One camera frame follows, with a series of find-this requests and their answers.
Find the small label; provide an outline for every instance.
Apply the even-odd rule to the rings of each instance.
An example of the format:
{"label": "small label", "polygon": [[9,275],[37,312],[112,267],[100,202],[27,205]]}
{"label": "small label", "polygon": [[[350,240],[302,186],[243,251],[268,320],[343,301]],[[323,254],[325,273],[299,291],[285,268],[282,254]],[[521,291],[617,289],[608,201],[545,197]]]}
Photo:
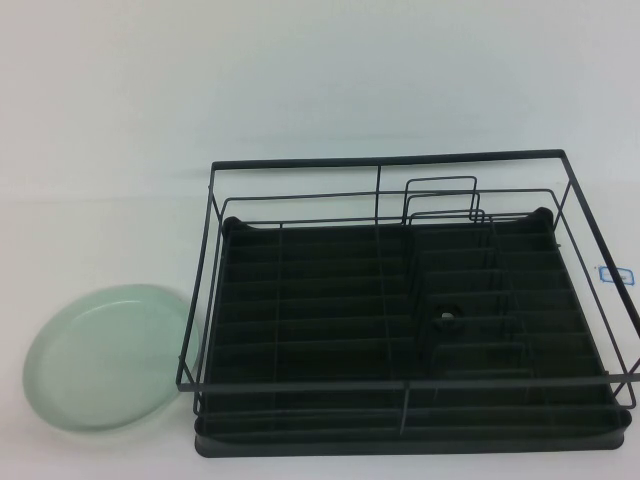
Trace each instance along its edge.
{"label": "small label", "polygon": [[[600,280],[606,283],[613,283],[613,278],[611,278],[611,272],[607,267],[599,267],[600,271]],[[633,272],[628,268],[618,268],[618,273],[620,274],[620,278],[622,278],[622,282],[625,285],[635,285],[636,279],[633,276]]]}

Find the green glass plate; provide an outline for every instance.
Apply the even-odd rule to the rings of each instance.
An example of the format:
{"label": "green glass plate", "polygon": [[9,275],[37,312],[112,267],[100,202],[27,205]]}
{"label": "green glass plate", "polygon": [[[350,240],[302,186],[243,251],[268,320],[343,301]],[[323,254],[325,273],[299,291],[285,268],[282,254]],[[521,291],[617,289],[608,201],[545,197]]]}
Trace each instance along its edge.
{"label": "green glass plate", "polygon": [[[24,365],[27,400],[64,430],[130,424],[177,395],[175,374],[188,306],[160,288],[126,285],[83,297],[54,316]],[[195,363],[193,328],[187,365]]]}

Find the drain hole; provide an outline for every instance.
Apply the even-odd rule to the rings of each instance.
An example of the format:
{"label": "drain hole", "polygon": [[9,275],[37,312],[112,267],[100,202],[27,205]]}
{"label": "drain hole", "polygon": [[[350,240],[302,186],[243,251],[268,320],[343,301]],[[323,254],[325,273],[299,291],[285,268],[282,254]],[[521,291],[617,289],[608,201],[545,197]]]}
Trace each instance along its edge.
{"label": "drain hole", "polygon": [[433,326],[443,333],[459,333],[464,329],[464,323],[458,319],[462,311],[457,305],[440,305],[433,312]]}

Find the dish rack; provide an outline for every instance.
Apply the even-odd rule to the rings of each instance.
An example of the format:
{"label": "dish rack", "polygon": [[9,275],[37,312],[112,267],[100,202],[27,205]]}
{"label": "dish rack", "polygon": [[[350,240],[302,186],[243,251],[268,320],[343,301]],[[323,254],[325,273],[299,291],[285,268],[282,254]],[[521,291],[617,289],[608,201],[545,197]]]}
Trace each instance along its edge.
{"label": "dish rack", "polygon": [[562,150],[215,162],[176,382],[208,457],[611,449],[640,380],[618,324],[637,341]]}

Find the white surface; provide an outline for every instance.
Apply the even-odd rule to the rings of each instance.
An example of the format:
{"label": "white surface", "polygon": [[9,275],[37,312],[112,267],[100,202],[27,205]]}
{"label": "white surface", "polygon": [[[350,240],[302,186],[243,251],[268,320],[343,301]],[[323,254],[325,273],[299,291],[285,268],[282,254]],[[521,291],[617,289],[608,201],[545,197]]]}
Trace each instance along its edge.
{"label": "white surface", "polygon": [[[9,203],[0,206],[3,347],[0,350],[0,476],[20,478],[635,478],[640,425],[610,452],[411,457],[205,460],[194,448],[190,395],[131,430],[73,435],[30,410],[21,370],[45,322],[78,296],[119,283],[152,283],[190,296],[204,217],[200,198],[109,202]],[[635,195],[588,189],[596,216],[628,266],[640,265],[633,238]],[[616,215],[607,215],[621,206]],[[637,288],[630,292],[640,304]],[[615,320],[628,322],[624,318]]]}
{"label": "white surface", "polygon": [[0,197],[212,160],[564,148],[640,176],[637,0],[3,0]]}

